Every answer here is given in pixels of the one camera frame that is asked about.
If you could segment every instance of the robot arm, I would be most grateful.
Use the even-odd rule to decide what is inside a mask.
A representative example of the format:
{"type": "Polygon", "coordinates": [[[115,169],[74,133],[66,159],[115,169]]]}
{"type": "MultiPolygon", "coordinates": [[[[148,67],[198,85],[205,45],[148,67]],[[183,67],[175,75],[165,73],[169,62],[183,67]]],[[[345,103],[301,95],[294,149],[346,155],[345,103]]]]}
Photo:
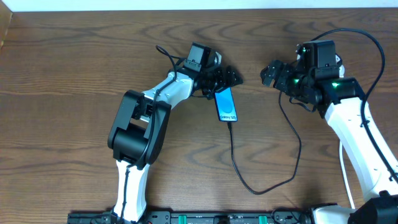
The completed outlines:
{"type": "MultiPolygon", "coordinates": [[[[332,40],[306,42],[298,45],[296,52],[297,66],[274,60],[261,72],[262,83],[271,86],[273,82],[274,88],[290,96],[290,102],[299,100],[301,103],[296,104],[311,112],[317,109],[326,119],[344,145],[366,202],[357,211],[337,205],[313,209],[313,223],[395,223],[398,184],[362,124],[362,88],[354,78],[340,78],[344,69],[332,40]],[[304,103],[313,105],[313,110],[304,103]]],[[[398,162],[375,125],[367,103],[364,115],[381,154],[397,174],[398,162]]]]}
{"type": "Polygon", "coordinates": [[[231,71],[231,67],[221,67],[218,52],[212,53],[209,47],[193,43],[183,66],[176,72],[169,71],[160,84],[142,93],[126,92],[108,138],[108,147],[113,149],[119,170],[118,201],[113,209],[118,220],[137,222],[145,212],[149,166],[162,148],[171,109],[196,90],[201,90],[210,100],[215,93],[241,84],[238,73],[231,71]],[[161,91],[156,98],[155,111],[152,111],[158,90],[161,91]],[[148,127],[154,123],[153,131],[134,124],[138,119],[148,122],[148,127]]]}
{"type": "MultiPolygon", "coordinates": [[[[172,80],[174,75],[174,72],[170,72],[167,78],[156,87],[144,91],[144,97],[153,100],[155,91],[172,80]]],[[[189,76],[177,72],[176,81],[162,90],[162,93],[157,98],[157,101],[163,101],[170,105],[170,109],[173,109],[179,102],[190,97],[192,93],[192,87],[193,80],[189,76]]],[[[140,119],[149,122],[150,116],[141,115],[140,119]]],[[[121,217],[122,209],[124,209],[124,211],[128,212],[123,212],[123,218],[129,222],[136,222],[140,219],[146,209],[145,189],[150,165],[146,164],[141,170],[138,169],[137,166],[130,167],[128,170],[129,173],[126,175],[127,166],[130,164],[130,162],[124,160],[116,161],[116,165],[119,170],[119,193],[118,201],[116,202],[113,212],[118,217],[121,217]]]]}

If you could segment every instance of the black joint housing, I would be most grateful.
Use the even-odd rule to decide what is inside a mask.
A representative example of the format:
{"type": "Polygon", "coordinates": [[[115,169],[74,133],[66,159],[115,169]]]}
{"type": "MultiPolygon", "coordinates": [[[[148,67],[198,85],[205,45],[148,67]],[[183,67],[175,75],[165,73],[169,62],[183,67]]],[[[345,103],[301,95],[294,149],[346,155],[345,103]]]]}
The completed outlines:
{"type": "Polygon", "coordinates": [[[323,80],[316,84],[322,92],[322,101],[318,105],[321,118],[325,118],[326,111],[331,103],[337,105],[341,100],[358,97],[363,100],[365,93],[355,78],[337,78],[323,80]]]}
{"type": "Polygon", "coordinates": [[[200,72],[201,68],[206,66],[210,52],[211,48],[203,44],[193,42],[188,58],[184,61],[184,67],[200,72]]]}
{"type": "Polygon", "coordinates": [[[113,157],[119,161],[136,163],[140,170],[157,159],[171,111],[171,105],[158,101],[156,111],[148,112],[148,104],[150,104],[150,99],[145,98],[143,93],[127,91],[122,98],[108,137],[108,147],[113,149],[113,157]],[[156,113],[156,117],[155,121],[149,120],[147,129],[131,122],[131,118],[140,119],[141,115],[150,115],[148,113],[156,113]],[[138,161],[147,146],[152,122],[155,122],[152,140],[148,145],[146,155],[138,161]]]}
{"type": "Polygon", "coordinates": [[[379,198],[371,198],[356,212],[350,214],[348,223],[397,223],[398,195],[391,196],[387,191],[382,191],[379,195],[379,198]]]}
{"type": "Polygon", "coordinates": [[[339,78],[339,66],[336,63],[335,43],[332,40],[314,40],[301,47],[305,68],[314,68],[315,81],[339,78]]]}

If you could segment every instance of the black wire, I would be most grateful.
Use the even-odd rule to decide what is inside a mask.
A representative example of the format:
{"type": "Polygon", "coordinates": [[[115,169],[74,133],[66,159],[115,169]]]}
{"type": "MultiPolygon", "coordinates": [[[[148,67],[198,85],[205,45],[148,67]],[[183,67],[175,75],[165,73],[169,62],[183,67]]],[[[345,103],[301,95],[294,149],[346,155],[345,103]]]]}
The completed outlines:
{"type": "Polygon", "coordinates": [[[170,55],[163,47],[156,45],[156,50],[159,51],[160,53],[166,55],[169,57],[170,61],[172,62],[173,65],[173,70],[174,70],[174,77],[173,79],[171,79],[168,83],[166,83],[164,86],[160,87],[159,89],[157,89],[155,91],[155,95],[154,95],[154,99],[153,99],[153,103],[152,103],[152,117],[151,117],[151,124],[150,124],[150,130],[149,130],[149,137],[148,137],[148,142],[145,146],[144,151],[142,152],[142,154],[140,155],[140,157],[138,158],[138,160],[136,160],[134,163],[129,164],[126,168],[126,178],[124,179],[124,188],[123,188],[123,205],[122,205],[122,211],[121,211],[121,223],[123,222],[123,218],[124,218],[124,208],[126,206],[126,193],[127,193],[127,180],[129,178],[129,173],[130,173],[130,168],[133,166],[136,166],[136,164],[138,162],[140,162],[141,160],[144,159],[144,157],[146,156],[147,152],[148,152],[148,148],[149,145],[152,141],[152,137],[154,135],[154,129],[155,129],[155,115],[156,115],[156,100],[157,97],[159,95],[159,93],[164,90],[166,87],[168,87],[171,83],[175,82],[177,79],[177,66],[175,65],[175,62],[173,60],[173,58],[178,58],[181,59],[180,57],[176,57],[173,55],[170,55]]]}
{"type": "Polygon", "coordinates": [[[391,177],[394,178],[394,180],[398,183],[398,177],[397,174],[394,172],[393,168],[391,167],[391,165],[388,163],[388,160],[386,159],[386,157],[383,155],[383,153],[381,152],[379,146],[377,145],[376,140],[374,139],[371,130],[369,129],[368,123],[369,121],[366,119],[365,117],[365,105],[366,105],[366,101],[368,100],[370,94],[372,93],[374,87],[376,86],[376,84],[378,83],[378,81],[380,80],[383,72],[384,72],[384,67],[386,65],[386,57],[384,56],[384,51],[383,48],[381,47],[380,43],[376,40],[376,38],[374,38],[371,34],[367,33],[364,30],[358,30],[358,29],[349,29],[349,28],[341,28],[341,29],[334,29],[334,30],[330,30],[328,32],[325,32],[321,35],[319,35],[318,37],[312,39],[313,40],[317,40],[321,37],[324,37],[328,34],[334,33],[334,32],[355,32],[358,34],[362,34],[365,35],[367,38],[371,39],[374,44],[376,44],[377,48],[380,51],[380,56],[381,56],[381,69],[379,72],[379,75],[377,76],[377,78],[375,79],[375,81],[373,82],[373,84],[371,85],[371,87],[369,88],[368,92],[365,94],[365,97],[362,99],[362,104],[361,104],[361,119],[362,119],[362,125],[364,126],[366,133],[368,134],[369,139],[371,140],[376,152],[379,154],[380,159],[383,161],[384,165],[386,165],[388,171],[391,174],[391,177]]]}
{"type": "Polygon", "coordinates": [[[293,212],[292,212],[290,209],[285,208],[285,207],[278,207],[278,208],[275,208],[275,209],[271,212],[271,218],[273,219],[273,221],[274,221],[276,224],[281,224],[280,222],[278,222],[278,221],[275,219],[275,212],[278,211],[278,210],[283,210],[283,211],[290,212],[290,213],[292,214],[292,217],[297,221],[297,222],[295,222],[295,223],[293,223],[293,224],[299,224],[299,223],[300,223],[300,220],[298,220],[298,218],[296,218],[296,216],[293,214],[293,212]]]}
{"type": "Polygon", "coordinates": [[[299,106],[301,106],[302,108],[304,108],[306,111],[308,111],[308,112],[311,112],[311,113],[314,113],[316,110],[317,110],[317,106],[316,105],[314,105],[313,107],[312,107],[312,110],[310,109],[310,108],[308,108],[305,104],[303,104],[303,103],[293,103],[293,100],[294,100],[295,98],[293,97],[293,96],[291,96],[290,98],[289,98],[289,103],[291,103],[291,104],[293,104],[293,105],[299,105],[299,106]]]}
{"type": "Polygon", "coordinates": [[[246,183],[246,181],[244,181],[244,179],[243,179],[243,177],[242,177],[242,175],[241,175],[241,173],[240,173],[240,171],[239,171],[239,169],[238,169],[238,166],[237,166],[236,163],[235,163],[235,159],[234,159],[233,134],[232,134],[232,123],[231,123],[231,122],[228,122],[229,135],[230,135],[230,137],[231,137],[231,159],[232,159],[232,165],[233,165],[233,167],[234,167],[234,169],[235,169],[235,171],[236,171],[236,174],[238,175],[239,179],[241,180],[242,184],[245,186],[245,188],[246,188],[250,193],[252,193],[252,194],[254,194],[254,195],[262,195],[262,194],[265,194],[265,193],[267,193],[267,192],[269,192],[269,191],[271,191],[271,190],[273,190],[273,189],[275,189],[275,188],[277,188],[277,187],[279,187],[279,186],[281,186],[281,185],[284,185],[284,184],[286,184],[286,183],[289,183],[289,182],[292,181],[292,180],[294,179],[294,177],[296,176],[297,167],[299,166],[300,155],[301,155],[301,146],[302,146],[302,145],[301,145],[301,139],[300,139],[299,134],[298,134],[298,133],[296,132],[296,130],[294,129],[292,123],[289,121],[287,115],[285,114],[284,109],[282,108],[282,105],[281,105],[281,103],[280,103],[280,98],[281,98],[281,96],[282,96],[282,92],[279,93],[279,107],[280,107],[280,110],[281,110],[282,113],[284,114],[284,116],[285,116],[285,118],[286,118],[286,121],[288,122],[289,126],[292,128],[293,132],[294,132],[295,135],[297,136],[298,143],[299,143],[299,146],[298,146],[298,155],[297,155],[297,162],[296,162],[296,166],[295,166],[295,169],[294,169],[293,176],[292,176],[290,179],[287,179],[287,180],[285,180],[285,181],[283,181],[283,182],[281,182],[281,183],[279,183],[279,184],[275,184],[274,186],[269,187],[268,189],[265,189],[265,190],[263,190],[263,191],[259,191],[259,192],[258,192],[258,191],[253,190],[253,189],[246,183]]]}
{"type": "Polygon", "coordinates": [[[186,59],[186,58],[180,58],[180,59],[175,63],[175,65],[176,65],[176,66],[179,66],[185,59],[186,59]]]}

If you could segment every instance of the blue phone screen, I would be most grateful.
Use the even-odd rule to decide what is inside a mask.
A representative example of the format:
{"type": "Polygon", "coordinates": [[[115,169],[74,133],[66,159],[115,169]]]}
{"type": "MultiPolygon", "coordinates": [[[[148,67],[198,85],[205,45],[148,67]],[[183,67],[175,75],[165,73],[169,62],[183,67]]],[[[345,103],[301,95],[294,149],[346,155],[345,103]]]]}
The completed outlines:
{"type": "Polygon", "coordinates": [[[231,88],[227,88],[221,93],[215,93],[215,101],[220,121],[238,121],[231,88]]]}

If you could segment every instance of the wooden table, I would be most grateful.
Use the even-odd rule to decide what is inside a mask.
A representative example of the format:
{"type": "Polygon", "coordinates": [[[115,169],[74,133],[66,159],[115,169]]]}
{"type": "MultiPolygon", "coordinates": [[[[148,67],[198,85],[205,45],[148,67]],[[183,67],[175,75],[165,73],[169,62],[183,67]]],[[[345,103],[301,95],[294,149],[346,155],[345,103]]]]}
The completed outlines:
{"type": "MultiPolygon", "coordinates": [[[[106,140],[122,95],[161,82],[171,68],[158,53],[187,56],[192,41],[218,49],[244,84],[233,88],[239,122],[236,160],[255,189],[288,179],[298,142],[261,84],[273,59],[295,59],[296,44],[337,27],[366,29],[387,58],[369,103],[398,155],[398,10],[285,9],[15,13],[0,54],[0,223],[65,223],[72,211],[103,211],[116,202],[118,173],[106,140]]],[[[358,34],[333,34],[346,76],[364,90],[379,53],[358,34]]],[[[282,104],[302,140],[293,182],[255,196],[231,166],[229,134],[214,101],[192,98],[171,113],[163,150],[151,167],[148,204],[174,210],[273,210],[322,202],[348,206],[338,138],[318,113],[282,104]]],[[[345,159],[356,205],[363,204],[345,159]]]]}

